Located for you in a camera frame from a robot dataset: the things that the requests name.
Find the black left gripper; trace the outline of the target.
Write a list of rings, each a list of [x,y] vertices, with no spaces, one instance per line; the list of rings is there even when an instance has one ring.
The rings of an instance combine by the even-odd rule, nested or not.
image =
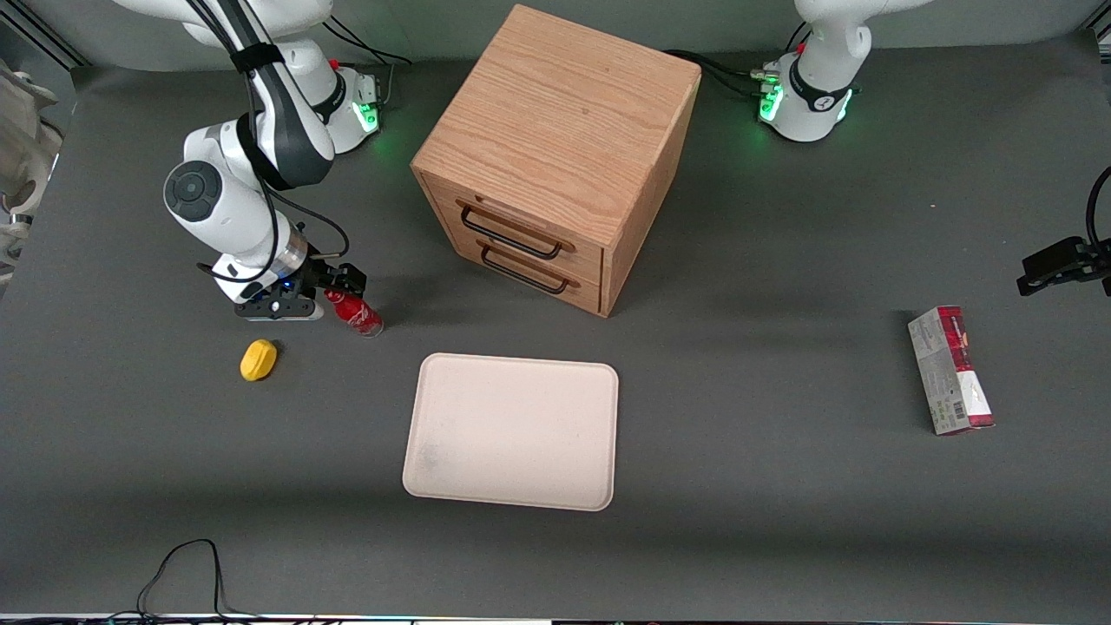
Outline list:
[[[1081,236],[1068,236],[1024,258],[1023,274],[1017,278],[1021,298],[1068,282],[1099,281],[1107,298],[1110,286],[1110,238],[1087,244]]]

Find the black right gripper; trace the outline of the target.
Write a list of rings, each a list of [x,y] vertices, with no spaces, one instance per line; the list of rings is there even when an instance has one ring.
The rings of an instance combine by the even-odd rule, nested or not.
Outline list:
[[[331,308],[318,290],[338,290],[353,296],[366,295],[366,274],[351,264],[333,265],[326,260],[307,260],[291,274],[291,298],[300,298],[301,310]]]

